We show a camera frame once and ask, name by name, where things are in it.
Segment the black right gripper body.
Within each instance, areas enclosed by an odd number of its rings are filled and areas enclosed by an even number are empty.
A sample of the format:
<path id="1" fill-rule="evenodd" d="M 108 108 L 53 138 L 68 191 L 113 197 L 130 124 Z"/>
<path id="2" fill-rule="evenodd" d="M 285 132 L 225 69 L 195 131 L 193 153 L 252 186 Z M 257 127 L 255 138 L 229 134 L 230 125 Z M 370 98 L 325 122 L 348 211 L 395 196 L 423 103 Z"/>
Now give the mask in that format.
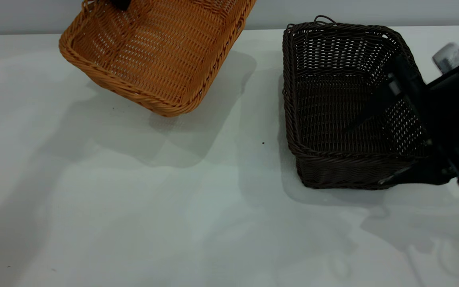
<path id="1" fill-rule="evenodd" d="M 388 70 L 397 78 L 404 97 L 428 136 L 429 153 L 451 162 L 459 185 L 459 67 L 426 84 L 399 56 Z"/>

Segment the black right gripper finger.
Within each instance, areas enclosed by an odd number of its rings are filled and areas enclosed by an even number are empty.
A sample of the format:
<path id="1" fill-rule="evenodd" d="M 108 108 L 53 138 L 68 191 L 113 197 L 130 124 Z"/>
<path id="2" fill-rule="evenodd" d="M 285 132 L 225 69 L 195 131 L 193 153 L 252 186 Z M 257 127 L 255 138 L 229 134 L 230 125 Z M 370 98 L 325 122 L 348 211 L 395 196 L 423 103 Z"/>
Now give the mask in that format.
<path id="1" fill-rule="evenodd" d="M 394 75 L 388 75 L 387 80 L 377 87 L 361 112 L 346 127 L 345 133 L 352 132 L 366 120 L 384 113 L 388 107 L 394 105 L 403 97 L 404 93 L 400 89 L 397 78 Z"/>
<path id="2" fill-rule="evenodd" d="M 399 184 L 443 185 L 457 177 L 457 169 L 451 162 L 436 157 L 395 160 L 391 171 L 378 181 L 381 187 Z"/>

